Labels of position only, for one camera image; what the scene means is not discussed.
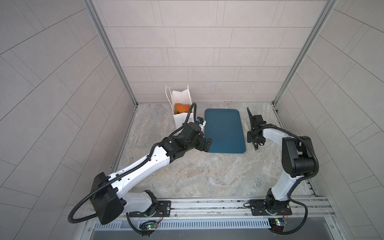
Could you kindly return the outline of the reddish brown croissant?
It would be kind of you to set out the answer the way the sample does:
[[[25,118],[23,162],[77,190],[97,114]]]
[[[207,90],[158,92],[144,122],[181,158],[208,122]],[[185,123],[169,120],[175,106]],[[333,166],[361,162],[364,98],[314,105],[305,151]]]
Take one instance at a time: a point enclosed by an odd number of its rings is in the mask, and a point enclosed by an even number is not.
[[[181,114],[181,113],[188,113],[190,110],[191,106],[190,105],[185,105],[185,104],[180,104],[177,103],[174,106],[175,109],[175,115]]]

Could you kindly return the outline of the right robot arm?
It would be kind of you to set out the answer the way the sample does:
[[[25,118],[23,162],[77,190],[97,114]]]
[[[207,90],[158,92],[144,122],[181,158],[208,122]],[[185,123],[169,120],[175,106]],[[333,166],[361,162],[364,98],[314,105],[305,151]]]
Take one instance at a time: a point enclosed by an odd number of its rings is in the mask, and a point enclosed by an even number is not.
[[[297,136],[276,125],[268,124],[261,115],[252,115],[249,108],[251,130],[247,132],[247,142],[255,150],[266,143],[266,139],[282,147],[281,163],[283,172],[278,182],[269,189],[263,203],[250,205],[262,213],[277,215],[289,208],[291,195],[297,185],[314,177],[319,171],[319,163],[313,149],[312,140],[307,136]]]

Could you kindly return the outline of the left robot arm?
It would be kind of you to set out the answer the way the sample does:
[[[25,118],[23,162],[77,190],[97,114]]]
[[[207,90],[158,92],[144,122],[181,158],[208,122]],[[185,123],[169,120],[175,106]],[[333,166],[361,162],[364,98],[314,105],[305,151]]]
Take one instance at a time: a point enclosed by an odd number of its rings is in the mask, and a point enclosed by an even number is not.
[[[185,120],[168,137],[155,143],[140,160],[110,175],[100,173],[95,176],[90,193],[70,211],[68,222],[77,224],[98,218],[106,225],[122,213],[140,212],[151,216],[158,205],[155,195],[148,190],[132,193],[131,189],[190,150],[208,152],[212,139],[204,137],[204,123],[203,118],[197,117],[192,121]]]

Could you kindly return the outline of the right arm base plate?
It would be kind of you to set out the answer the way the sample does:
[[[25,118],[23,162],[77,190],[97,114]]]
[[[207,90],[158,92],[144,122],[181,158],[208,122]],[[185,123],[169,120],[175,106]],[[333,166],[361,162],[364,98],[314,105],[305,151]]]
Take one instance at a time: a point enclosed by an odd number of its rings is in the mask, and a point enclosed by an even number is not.
[[[249,207],[253,216],[292,215],[290,201],[250,200]]]

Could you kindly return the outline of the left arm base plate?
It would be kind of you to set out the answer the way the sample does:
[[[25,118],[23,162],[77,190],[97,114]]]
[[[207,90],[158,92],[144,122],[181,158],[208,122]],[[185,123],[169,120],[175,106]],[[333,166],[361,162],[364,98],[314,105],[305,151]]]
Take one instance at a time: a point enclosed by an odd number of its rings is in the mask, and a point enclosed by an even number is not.
[[[171,212],[171,201],[158,201],[157,209],[151,217],[169,217]]]

